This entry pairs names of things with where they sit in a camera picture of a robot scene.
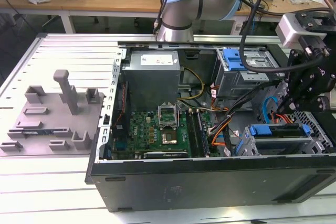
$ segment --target yellow wire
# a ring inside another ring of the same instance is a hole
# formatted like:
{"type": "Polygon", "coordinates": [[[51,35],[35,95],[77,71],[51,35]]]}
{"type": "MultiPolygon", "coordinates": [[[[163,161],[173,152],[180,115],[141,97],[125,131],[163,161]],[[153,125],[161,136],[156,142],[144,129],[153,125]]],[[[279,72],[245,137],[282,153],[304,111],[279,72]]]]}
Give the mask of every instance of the yellow wire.
{"type": "Polygon", "coordinates": [[[202,94],[203,94],[203,91],[204,91],[204,83],[203,81],[201,80],[201,78],[198,76],[198,74],[196,74],[193,70],[191,70],[190,68],[184,68],[184,69],[187,69],[188,71],[190,71],[191,73],[193,73],[196,78],[200,81],[201,85],[202,85],[202,89],[201,91],[199,92],[199,94],[197,95],[194,95],[193,97],[185,97],[185,98],[178,98],[178,100],[191,100],[191,99],[195,99],[197,97],[200,97],[202,94]]]}

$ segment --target wooden desk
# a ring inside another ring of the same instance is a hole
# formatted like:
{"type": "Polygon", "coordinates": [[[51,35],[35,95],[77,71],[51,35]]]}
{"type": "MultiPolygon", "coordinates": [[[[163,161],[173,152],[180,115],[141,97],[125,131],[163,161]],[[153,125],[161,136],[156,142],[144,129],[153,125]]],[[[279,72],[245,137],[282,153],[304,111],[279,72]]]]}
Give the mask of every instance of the wooden desk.
{"type": "MultiPolygon", "coordinates": [[[[27,0],[9,0],[21,14],[59,15],[66,33],[74,33],[71,16],[103,16],[103,17],[151,17],[157,16],[160,0],[51,0],[49,3],[34,5],[27,0]]],[[[322,4],[310,2],[293,5],[289,0],[266,1],[271,12],[292,12],[298,9],[323,7],[322,4]]],[[[5,0],[0,0],[0,13],[15,14],[5,0]]],[[[233,18],[233,31],[239,33],[239,26],[249,16],[250,8],[243,4],[233,18]]],[[[264,15],[262,21],[275,22],[279,17],[264,15]]]]}

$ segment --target white table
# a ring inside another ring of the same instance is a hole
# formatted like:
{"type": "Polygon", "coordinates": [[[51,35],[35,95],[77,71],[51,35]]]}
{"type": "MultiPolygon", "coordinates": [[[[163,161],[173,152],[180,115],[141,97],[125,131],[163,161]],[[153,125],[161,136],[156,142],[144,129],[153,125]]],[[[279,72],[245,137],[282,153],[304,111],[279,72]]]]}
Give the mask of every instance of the white table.
{"type": "MultiPolygon", "coordinates": [[[[78,92],[86,87],[106,92],[118,40],[154,41],[154,38],[50,34],[35,39],[0,88],[0,139],[7,139],[8,128],[13,126],[26,102],[24,92],[29,85],[42,85],[46,92],[60,92],[52,80],[56,68],[69,70],[69,82],[78,92]]],[[[196,36],[195,40],[238,42],[240,37],[196,36]]],[[[279,40],[254,36],[247,42],[279,43],[279,40]]],[[[267,223],[336,223],[336,184],[301,204],[111,214],[95,186],[84,183],[88,160],[88,156],[1,157],[0,223],[251,223],[250,220],[256,219],[267,223]]]]}

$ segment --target gray 3d printed part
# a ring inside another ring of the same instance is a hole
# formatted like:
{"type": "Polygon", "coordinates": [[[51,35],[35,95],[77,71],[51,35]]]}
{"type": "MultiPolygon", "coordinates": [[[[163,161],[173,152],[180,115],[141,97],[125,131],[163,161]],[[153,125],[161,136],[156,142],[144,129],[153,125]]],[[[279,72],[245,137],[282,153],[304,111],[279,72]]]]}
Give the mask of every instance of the gray 3d printed part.
{"type": "Polygon", "coordinates": [[[7,133],[12,141],[0,144],[0,156],[90,153],[104,95],[96,88],[77,93],[67,85],[67,75],[67,70],[57,70],[54,76],[63,85],[63,99],[60,94],[45,93],[41,86],[27,89],[28,101],[7,133]]]}
{"type": "Polygon", "coordinates": [[[76,97],[73,95],[72,89],[70,87],[69,81],[69,71],[68,70],[56,70],[54,73],[54,80],[59,83],[62,89],[65,101],[69,106],[69,110],[72,115],[77,114],[78,106],[76,103],[76,97]]]}

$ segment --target green circuit board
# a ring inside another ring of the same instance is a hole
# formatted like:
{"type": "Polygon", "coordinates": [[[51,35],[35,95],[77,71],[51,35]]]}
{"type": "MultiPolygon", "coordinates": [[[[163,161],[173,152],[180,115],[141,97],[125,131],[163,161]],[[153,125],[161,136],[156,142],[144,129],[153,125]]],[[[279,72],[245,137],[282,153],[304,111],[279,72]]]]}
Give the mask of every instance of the green circuit board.
{"type": "MultiPolygon", "coordinates": [[[[210,116],[208,113],[202,113],[201,118],[204,131],[207,131],[207,128],[212,126],[210,116]]],[[[161,121],[167,122],[173,119],[174,115],[162,113],[161,121]]],[[[185,112],[179,113],[179,126],[176,128],[175,135],[176,143],[164,144],[163,137],[167,133],[167,129],[160,129],[157,111],[132,112],[130,132],[127,151],[140,154],[150,151],[188,152],[191,157],[185,112]]]]}

